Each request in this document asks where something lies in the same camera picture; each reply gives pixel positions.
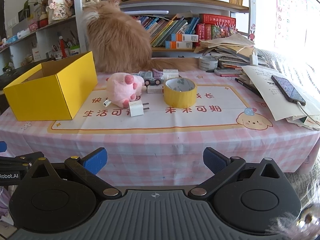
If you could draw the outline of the white power adapter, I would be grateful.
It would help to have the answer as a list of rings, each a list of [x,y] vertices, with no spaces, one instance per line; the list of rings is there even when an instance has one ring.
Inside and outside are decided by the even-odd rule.
[[[149,103],[142,103],[141,100],[129,102],[130,116],[144,115],[144,111],[149,109]]]

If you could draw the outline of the yellow tape roll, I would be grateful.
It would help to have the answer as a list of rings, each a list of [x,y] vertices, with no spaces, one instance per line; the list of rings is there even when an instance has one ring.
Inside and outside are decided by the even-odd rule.
[[[187,108],[196,103],[197,85],[188,78],[175,77],[164,83],[164,102],[174,108]]]

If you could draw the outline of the pink plush pig toy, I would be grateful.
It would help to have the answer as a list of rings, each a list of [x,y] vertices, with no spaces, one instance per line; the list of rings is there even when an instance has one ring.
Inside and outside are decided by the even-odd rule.
[[[141,76],[128,73],[112,74],[106,84],[105,106],[114,104],[119,108],[128,108],[131,101],[146,91],[145,81]]]

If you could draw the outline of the white staples box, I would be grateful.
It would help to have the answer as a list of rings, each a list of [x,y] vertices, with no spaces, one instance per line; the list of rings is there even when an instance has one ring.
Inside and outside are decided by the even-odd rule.
[[[162,75],[162,79],[168,80],[168,79],[172,79],[172,78],[177,78],[179,77],[179,72],[177,69],[164,69],[163,70],[163,75]]]

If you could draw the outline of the grey purple toy truck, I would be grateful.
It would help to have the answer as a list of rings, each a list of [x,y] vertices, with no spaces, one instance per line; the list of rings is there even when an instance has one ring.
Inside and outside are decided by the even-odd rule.
[[[163,73],[157,70],[140,71],[137,74],[144,79],[145,86],[158,86],[163,83]]]

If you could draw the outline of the pink checkered tablecloth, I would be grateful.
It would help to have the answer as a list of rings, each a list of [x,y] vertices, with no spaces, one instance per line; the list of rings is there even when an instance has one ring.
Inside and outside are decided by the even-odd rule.
[[[21,122],[8,109],[1,115],[5,155],[40,151],[55,163],[104,147],[108,163],[99,176],[116,186],[198,184],[211,175],[202,160],[207,147],[250,163],[270,157],[284,172],[313,168],[319,131],[274,120],[266,103],[233,78],[202,71],[184,76],[198,84],[197,102],[188,109],[167,106],[161,94],[144,94],[149,109],[137,117],[104,107],[105,74],[71,121]]]

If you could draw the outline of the black pen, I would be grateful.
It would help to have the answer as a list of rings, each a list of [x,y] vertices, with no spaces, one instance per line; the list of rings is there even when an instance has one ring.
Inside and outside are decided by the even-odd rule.
[[[241,84],[242,86],[246,87],[247,89],[251,90],[257,96],[262,98],[260,92],[256,88],[252,87],[251,85],[246,84],[245,82],[242,82],[241,80],[239,80],[237,78],[235,78],[235,81],[238,82],[239,84]]]

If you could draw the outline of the black smartphone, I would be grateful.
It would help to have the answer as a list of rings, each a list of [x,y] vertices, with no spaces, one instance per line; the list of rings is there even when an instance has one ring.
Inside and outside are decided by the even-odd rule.
[[[289,80],[283,77],[272,75],[271,79],[276,84],[276,86],[280,89],[281,93],[285,97],[288,102],[301,104],[302,106],[306,105],[306,101],[299,94],[298,90],[291,84]]]

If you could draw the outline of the stack of papers and books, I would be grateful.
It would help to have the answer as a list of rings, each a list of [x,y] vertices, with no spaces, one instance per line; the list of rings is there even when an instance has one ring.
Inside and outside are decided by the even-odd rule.
[[[201,56],[212,56],[218,60],[213,72],[220,77],[238,77],[243,66],[269,67],[266,56],[254,47],[254,43],[240,34],[225,38],[200,41],[194,50]]]

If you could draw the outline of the white green lid jar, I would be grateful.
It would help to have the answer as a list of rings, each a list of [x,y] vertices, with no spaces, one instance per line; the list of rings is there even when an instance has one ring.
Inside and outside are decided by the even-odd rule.
[[[79,45],[72,46],[72,47],[69,48],[69,54],[71,56],[78,55],[80,53],[81,53],[81,50],[80,50],[80,46]]]

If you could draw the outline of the orange white medicine box lower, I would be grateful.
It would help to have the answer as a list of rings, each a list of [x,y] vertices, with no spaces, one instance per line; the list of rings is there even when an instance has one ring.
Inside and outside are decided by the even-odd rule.
[[[165,41],[166,49],[192,49],[192,42],[181,42],[181,41]]]

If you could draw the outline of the orange white medicine box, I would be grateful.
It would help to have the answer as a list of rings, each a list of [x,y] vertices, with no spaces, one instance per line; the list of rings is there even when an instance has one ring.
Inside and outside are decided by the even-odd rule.
[[[181,41],[165,41],[166,49],[192,49],[192,42],[181,42]]]
[[[199,36],[193,34],[171,34],[171,40],[175,42],[198,42]]]

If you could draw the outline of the red box on books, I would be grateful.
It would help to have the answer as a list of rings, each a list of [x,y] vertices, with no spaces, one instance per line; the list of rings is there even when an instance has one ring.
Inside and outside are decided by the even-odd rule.
[[[236,19],[223,15],[216,14],[199,14],[200,23],[211,24],[211,25],[227,25],[234,26],[236,25]]]

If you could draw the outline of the rabbit figurine doll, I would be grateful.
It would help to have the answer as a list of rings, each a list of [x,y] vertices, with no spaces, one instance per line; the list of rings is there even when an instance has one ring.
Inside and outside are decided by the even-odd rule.
[[[48,0],[48,13],[52,21],[64,20],[71,17],[71,0]]]

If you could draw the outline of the white wooden bookshelf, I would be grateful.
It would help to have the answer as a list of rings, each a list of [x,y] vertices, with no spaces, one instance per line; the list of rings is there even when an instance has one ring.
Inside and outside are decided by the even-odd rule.
[[[78,32],[80,51],[86,52],[88,51],[87,40],[81,18],[82,1],[74,0],[74,7],[75,16],[58,21],[57,24],[66,24],[67,21],[73,20]],[[255,0],[249,0],[248,7],[217,0],[129,0],[122,2],[120,7],[125,12],[165,10],[169,12],[169,16],[189,11],[194,14],[221,14],[227,16],[236,13],[248,13],[248,29],[256,22]],[[57,35],[49,30],[49,28],[53,28],[54,26],[55,23],[52,23],[43,29],[37,29],[30,35],[4,47],[1,50],[1,65],[5,65],[5,60],[12,60],[14,67],[19,68],[24,57],[32,52],[32,44],[35,44],[39,49],[41,59],[45,59],[46,53],[51,49],[54,40],[57,39]]]

